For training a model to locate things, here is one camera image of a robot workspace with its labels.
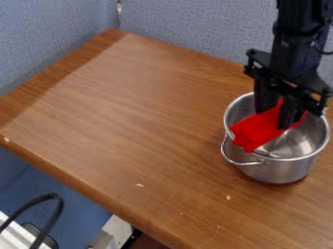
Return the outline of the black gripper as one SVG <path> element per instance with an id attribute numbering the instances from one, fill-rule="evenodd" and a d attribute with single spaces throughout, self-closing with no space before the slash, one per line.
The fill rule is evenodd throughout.
<path id="1" fill-rule="evenodd" d="M 250 49 L 245 73 L 255 80 L 255 111 L 262 113 L 281 102 L 277 128 L 286 130 L 305 112 L 323 114 L 331 87 L 321 78 L 317 68 L 327 39 L 325 32 L 275 34 L 271 52 Z"/>

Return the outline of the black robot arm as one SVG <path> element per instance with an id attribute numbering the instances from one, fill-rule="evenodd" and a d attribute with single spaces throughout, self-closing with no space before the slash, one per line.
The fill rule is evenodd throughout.
<path id="1" fill-rule="evenodd" d="M 289 128 L 303 113 L 323 114 L 333 88 L 318 75 L 333 26 L 333 0 L 277 0 L 273 45 L 269 52 L 250 49 L 245 73 L 255 80 L 255 111 L 278 107 L 275 126 Z"/>

